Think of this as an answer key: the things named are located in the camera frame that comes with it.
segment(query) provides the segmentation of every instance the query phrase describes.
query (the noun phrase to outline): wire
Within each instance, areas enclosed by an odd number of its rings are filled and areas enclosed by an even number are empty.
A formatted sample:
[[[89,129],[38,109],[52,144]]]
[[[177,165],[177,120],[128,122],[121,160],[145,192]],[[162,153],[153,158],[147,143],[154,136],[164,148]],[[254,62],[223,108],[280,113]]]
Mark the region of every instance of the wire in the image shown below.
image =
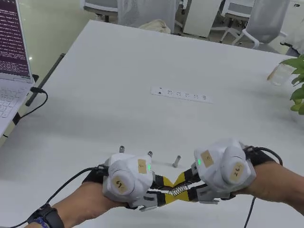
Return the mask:
[[[279,164],[283,166],[283,160],[281,159],[281,157],[276,152],[274,152],[274,151],[272,151],[268,148],[265,148],[265,147],[255,147],[253,150],[255,150],[255,151],[265,151],[265,152],[268,152],[268,153],[272,154],[273,156],[275,156],[279,160]],[[250,216],[251,216],[253,206],[255,204],[256,199],[257,198],[254,197],[251,201],[250,209],[249,209],[249,212],[248,212],[248,216],[247,216],[244,228],[246,228],[247,225],[248,225],[248,222],[249,222],[249,219],[250,219]]]
[[[29,114],[33,113],[34,111],[36,111],[37,109],[41,108],[41,107],[44,106],[44,104],[48,101],[48,94],[47,94],[47,92],[44,91],[43,89],[39,89],[39,90],[37,90],[37,89],[38,89],[38,88],[32,87],[32,88],[31,88],[31,91],[32,91],[33,93],[45,94],[45,95],[46,95],[45,101],[44,101],[41,105],[39,105],[37,108],[34,108],[34,109],[33,109],[32,111],[30,111],[29,113],[26,113],[25,115],[23,115],[22,117],[20,117],[20,119],[26,117],[27,115],[29,115]]]
[[[246,219],[246,222],[245,222],[245,225],[244,225],[244,228],[247,227],[248,225],[248,222],[249,222],[249,219],[250,219],[250,216],[251,216],[251,213],[252,213],[252,209],[253,209],[253,206],[255,204],[255,201],[256,201],[256,197],[254,197],[251,201],[251,205],[250,205],[250,209],[249,209],[249,213],[248,213],[248,216],[247,216],[247,219]]]
[[[94,167],[94,168],[87,168],[87,169],[84,169],[84,170],[81,170],[79,173],[77,173],[76,175],[74,175],[72,178],[70,178],[68,181],[66,181],[48,200],[45,204],[48,204],[66,185],[68,185],[70,182],[72,182],[74,179],[76,179],[77,177],[79,177],[81,174],[85,173],[85,172],[88,172],[88,171],[92,171],[92,170],[96,170],[98,169],[98,167]],[[20,224],[18,225],[15,225],[13,227],[9,227],[9,228],[17,228],[21,225],[23,225],[24,223],[26,223],[27,220],[21,222]]]
[[[92,171],[95,170],[96,168],[87,168],[84,169],[82,171],[80,171],[79,173],[77,173],[76,175],[74,175],[73,177],[71,177],[68,181],[66,181],[57,191],[55,191],[55,193],[47,200],[46,204],[49,203],[66,185],[68,185],[70,182],[72,182],[74,179],[76,179],[77,177],[79,177],[81,174],[88,172],[88,171]]]
[[[18,224],[18,225],[15,225],[14,227],[9,227],[9,228],[17,228],[17,227],[20,227],[20,226],[22,226],[24,223],[26,223],[26,221],[24,221],[24,222],[21,222],[20,224]]]

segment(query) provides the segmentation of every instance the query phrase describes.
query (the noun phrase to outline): paper label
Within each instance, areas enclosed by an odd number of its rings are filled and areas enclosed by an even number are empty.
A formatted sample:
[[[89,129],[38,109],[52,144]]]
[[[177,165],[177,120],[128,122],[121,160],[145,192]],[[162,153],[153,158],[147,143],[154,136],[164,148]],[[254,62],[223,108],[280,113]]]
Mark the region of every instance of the paper label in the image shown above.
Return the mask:
[[[146,160],[138,159],[138,172],[142,174],[147,174]]]
[[[244,171],[244,165],[240,162],[237,162],[236,165],[233,167],[233,170],[230,175],[230,180],[234,182],[238,182],[238,180],[241,178]]]
[[[118,189],[121,194],[125,193],[128,190],[118,176],[112,180],[112,184]]]
[[[209,166],[213,165],[213,159],[211,157],[211,154],[209,153],[209,151],[205,151],[203,153],[200,154],[206,168],[208,168]]]

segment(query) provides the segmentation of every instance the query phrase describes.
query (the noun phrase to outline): wrist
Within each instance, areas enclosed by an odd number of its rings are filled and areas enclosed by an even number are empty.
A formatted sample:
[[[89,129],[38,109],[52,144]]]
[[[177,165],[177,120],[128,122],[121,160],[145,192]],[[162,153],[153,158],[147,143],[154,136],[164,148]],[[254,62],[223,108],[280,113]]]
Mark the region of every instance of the wrist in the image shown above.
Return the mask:
[[[86,220],[83,215],[84,211],[81,210],[78,203],[70,200],[69,197],[55,204],[53,208],[57,209],[65,228],[74,227]]]

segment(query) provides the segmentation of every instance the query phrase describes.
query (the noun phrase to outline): laptop screen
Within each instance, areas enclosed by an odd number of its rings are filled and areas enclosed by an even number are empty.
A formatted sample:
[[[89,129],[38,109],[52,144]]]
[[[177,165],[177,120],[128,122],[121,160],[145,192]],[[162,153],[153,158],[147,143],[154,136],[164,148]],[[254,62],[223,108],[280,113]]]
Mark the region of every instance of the laptop screen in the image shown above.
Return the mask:
[[[15,0],[0,0],[0,73],[30,78]]]

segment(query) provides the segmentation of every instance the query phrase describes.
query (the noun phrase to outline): power strip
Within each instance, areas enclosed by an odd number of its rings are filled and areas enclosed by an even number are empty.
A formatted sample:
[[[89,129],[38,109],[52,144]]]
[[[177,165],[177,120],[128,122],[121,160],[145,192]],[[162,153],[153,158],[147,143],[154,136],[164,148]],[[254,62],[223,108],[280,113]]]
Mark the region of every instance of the power strip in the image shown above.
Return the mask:
[[[187,100],[187,101],[196,101],[196,102],[204,102],[204,103],[213,104],[211,98],[206,95],[191,94],[188,92],[183,92],[180,90],[172,90],[172,89],[167,89],[167,88],[163,88],[163,87],[152,87],[151,94],[158,95],[158,96],[166,96],[166,97],[171,97],[171,98],[178,98],[178,99],[183,99],[183,100]]]

